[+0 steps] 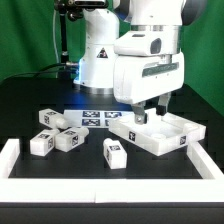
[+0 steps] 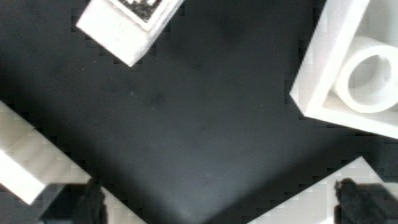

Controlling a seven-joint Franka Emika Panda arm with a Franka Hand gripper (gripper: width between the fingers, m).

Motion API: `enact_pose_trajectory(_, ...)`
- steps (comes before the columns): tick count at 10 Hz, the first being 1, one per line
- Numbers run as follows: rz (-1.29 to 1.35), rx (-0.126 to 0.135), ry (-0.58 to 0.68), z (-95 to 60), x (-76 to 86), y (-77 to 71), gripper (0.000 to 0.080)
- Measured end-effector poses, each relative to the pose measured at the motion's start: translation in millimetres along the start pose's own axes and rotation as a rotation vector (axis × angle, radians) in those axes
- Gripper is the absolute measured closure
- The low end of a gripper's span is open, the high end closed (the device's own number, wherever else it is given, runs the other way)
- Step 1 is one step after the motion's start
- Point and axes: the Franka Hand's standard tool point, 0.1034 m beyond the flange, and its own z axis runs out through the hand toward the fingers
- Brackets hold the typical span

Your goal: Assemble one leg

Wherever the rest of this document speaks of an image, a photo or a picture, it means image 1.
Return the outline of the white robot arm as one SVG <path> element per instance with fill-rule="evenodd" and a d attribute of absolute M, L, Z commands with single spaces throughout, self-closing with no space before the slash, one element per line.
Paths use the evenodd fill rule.
<path fill-rule="evenodd" d="M 144 124 L 148 99 L 165 115 L 173 90 L 184 81 L 181 28 L 200 17 L 207 0 L 75 0 L 86 21 L 85 53 L 77 83 L 91 92 L 109 88 Z"/>

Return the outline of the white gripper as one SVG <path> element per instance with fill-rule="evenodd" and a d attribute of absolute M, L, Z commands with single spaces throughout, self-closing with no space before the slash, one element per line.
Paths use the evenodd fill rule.
<path fill-rule="evenodd" d="M 160 95 L 156 114 L 164 116 L 171 99 L 168 92 L 181 88 L 183 81 L 183 53 L 173 55 L 170 63 L 160 56 L 119 56 L 114 65 L 114 96 L 118 102 L 133 104 L 136 124 L 147 123 L 145 100 Z"/>

